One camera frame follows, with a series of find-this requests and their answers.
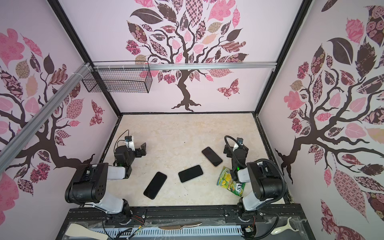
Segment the black smartphone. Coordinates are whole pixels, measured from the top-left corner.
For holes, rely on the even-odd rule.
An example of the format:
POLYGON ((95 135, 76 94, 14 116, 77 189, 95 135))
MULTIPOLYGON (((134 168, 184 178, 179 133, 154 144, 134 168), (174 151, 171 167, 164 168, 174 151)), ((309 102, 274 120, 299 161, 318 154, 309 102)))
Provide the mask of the black smartphone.
POLYGON ((147 198, 154 200, 158 195, 160 189, 163 187, 165 181, 167 180, 167 175, 157 172, 147 188, 144 190, 144 196, 147 198))

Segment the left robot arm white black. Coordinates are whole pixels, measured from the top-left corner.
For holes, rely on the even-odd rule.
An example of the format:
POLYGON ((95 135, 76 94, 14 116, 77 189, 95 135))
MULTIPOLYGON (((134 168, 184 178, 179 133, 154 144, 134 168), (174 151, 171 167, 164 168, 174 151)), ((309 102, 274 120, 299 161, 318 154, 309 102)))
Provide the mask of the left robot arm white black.
POLYGON ((90 205, 109 215, 131 217, 132 211, 128 201, 109 193, 107 181, 128 179, 132 173, 133 161, 146 154, 146 143, 138 149, 120 146, 115 150, 116 162, 113 166, 108 163, 82 164, 65 191, 66 202, 79 206, 90 205))

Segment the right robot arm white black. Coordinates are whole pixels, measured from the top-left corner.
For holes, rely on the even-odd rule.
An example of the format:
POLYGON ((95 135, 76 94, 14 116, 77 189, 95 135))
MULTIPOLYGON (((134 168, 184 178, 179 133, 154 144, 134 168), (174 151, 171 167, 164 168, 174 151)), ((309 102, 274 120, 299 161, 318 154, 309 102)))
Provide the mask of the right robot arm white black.
POLYGON ((241 198, 238 203, 240 212, 258 211, 282 199, 288 190, 279 167, 269 159, 247 163, 248 150, 238 144, 224 147, 232 167, 223 168, 217 182, 218 186, 241 198))

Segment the black phone right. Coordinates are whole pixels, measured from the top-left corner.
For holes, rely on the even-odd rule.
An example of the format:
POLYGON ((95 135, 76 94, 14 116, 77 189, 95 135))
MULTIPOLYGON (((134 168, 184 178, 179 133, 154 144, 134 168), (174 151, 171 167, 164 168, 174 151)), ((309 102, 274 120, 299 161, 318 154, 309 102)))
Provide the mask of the black phone right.
POLYGON ((219 166, 223 162, 223 160, 210 147, 203 149, 202 154, 214 167, 219 166))

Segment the black phone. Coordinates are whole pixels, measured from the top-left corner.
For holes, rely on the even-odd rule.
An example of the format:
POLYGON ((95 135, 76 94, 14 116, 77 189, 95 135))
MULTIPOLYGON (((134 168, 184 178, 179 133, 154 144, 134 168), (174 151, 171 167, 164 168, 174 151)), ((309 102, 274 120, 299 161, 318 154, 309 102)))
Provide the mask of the black phone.
POLYGON ((203 149, 202 154, 214 167, 219 166, 223 162, 223 160, 210 147, 203 149))
POLYGON ((204 174, 200 165, 193 166, 178 173, 181 183, 198 178, 204 174))

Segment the black phone centre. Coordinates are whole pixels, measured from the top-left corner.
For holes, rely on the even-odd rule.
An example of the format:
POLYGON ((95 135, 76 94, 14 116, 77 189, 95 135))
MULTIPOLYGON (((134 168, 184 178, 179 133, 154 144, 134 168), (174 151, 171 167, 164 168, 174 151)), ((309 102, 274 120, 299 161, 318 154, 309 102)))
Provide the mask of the black phone centre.
POLYGON ((200 165, 193 166, 178 173, 181 183, 198 178, 204 174, 200 165))

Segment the green yellow candy bag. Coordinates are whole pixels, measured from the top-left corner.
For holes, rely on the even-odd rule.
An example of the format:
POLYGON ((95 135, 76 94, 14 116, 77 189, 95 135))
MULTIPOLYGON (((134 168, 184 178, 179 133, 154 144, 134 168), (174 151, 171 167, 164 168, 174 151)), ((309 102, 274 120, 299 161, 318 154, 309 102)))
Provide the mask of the green yellow candy bag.
POLYGON ((230 169, 227 167, 223 167, 218 181, 217 181, 217 186, 220 186, 231 193, 235 194, 238 197, 241 197, 244 192, 244 188, 246 186, 245 183, 237 183, 232 179, 232 175, 230 173, 230 169))

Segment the wooden knife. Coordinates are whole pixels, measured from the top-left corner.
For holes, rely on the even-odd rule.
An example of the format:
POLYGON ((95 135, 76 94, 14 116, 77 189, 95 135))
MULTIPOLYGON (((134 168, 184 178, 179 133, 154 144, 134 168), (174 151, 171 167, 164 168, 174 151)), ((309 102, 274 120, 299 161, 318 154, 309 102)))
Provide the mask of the wooden knife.
POLYGON ((182 230, 185 228, 195 228, 201 226, 202 222, 197 223, 185 223, 185 224, 179 224, 179 225, 171 225, 171 226, 161 226, 159 229, 161 230, 167 230, 167 231, 173 231, 173 230, 182 230))

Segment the white spatula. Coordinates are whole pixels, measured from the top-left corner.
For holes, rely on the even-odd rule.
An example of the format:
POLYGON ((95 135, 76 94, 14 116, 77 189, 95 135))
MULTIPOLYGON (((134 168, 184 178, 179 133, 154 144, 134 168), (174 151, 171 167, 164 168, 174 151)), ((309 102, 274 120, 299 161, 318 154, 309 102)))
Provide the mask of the white spatula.
POLYGON ((84 226, 74 223, 69 225, 68 229, 65 232, 65 235, 76 238, 91 238, 95 240, 107 240, 109 238, 106 234, 91 231, 85 228, 84 226))

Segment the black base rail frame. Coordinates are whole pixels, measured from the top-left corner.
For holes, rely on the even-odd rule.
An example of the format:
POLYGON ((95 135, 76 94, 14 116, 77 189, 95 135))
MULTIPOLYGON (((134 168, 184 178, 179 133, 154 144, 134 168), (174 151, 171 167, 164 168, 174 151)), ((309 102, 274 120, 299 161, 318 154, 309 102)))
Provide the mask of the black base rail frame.
POLYGON ((131 236, 121 238, 123 231, 116 238, 109 240, 313 240, 315 236, 300 204, 278 204, 263 207, 261 211, 240 212, 237 205, 218 206, 171 206, 171 207, 132 207, 132 217, 111 216, 92 208, 69 210, 65 221, 55 237, 57 240, 70 240, 65 232, 69 225, 79 224, 87 229, 103 228, 138 228, 131 236), (274 228, 284 226, 292 217, 291 225, 299 229, 278 235, 271 235, 274 228), (161 227, 185 223, 202 222, 201 226, 240 226, 241 236, 206 236, 206 237, 149 237, 138 238, 135 234, 147 227, 161 227))

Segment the aluminium rail back wall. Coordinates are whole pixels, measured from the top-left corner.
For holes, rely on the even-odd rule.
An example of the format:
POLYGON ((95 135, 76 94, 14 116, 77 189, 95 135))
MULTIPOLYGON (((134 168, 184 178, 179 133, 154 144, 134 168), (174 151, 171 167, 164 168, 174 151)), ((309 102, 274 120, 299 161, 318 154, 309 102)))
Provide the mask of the aluminium rail back wall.
POLYGON ((93 69, 99 70, 128 70, 143 69, 149 71, 168 70, 211 70, 211 69, 274 69, 276 62, 241 62, 241 63, 197 63, 197 64, 143 64, 143 65, 96 65, 93 69))

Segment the aluminium rail wall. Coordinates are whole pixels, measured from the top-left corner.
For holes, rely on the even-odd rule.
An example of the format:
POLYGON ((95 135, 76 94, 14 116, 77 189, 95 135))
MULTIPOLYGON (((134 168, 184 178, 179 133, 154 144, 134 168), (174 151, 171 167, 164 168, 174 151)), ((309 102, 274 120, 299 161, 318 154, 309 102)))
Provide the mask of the aluminium rail wall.
POLYGON ((211 69, 274 69, 276 62, 241 62, 241 63, 197 63, 197 64, 143 64, 143 65, 96 65, 93 69, 99 70, 128 70, 143 69, 149 71, 168 70, 211 70, 211 69))
POLYGON ((1 172, 4 172, 19 152, 27 145, 37 133, 43 123, 53 114, 54 110, 62 103, 75 86, 92 70, 89 63, 83 63, 54 94, 40 111, 23 127, 1 152, 1 172))

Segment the aluminium rail left wall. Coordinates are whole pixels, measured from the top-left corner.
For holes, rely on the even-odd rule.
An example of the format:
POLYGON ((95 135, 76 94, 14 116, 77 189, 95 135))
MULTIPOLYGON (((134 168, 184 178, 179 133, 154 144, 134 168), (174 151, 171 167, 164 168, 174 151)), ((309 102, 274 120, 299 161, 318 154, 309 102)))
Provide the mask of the aluminium rail left wall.
POLYGON ((62 103, 75 86, 92 70, 89 63, 83 63, 54 94, 40 111, 23 127, 1 152, 1 172, 4 172, 19 152, 27 145, 37 133, 43 123, 53 114, 54 110, 62 103))

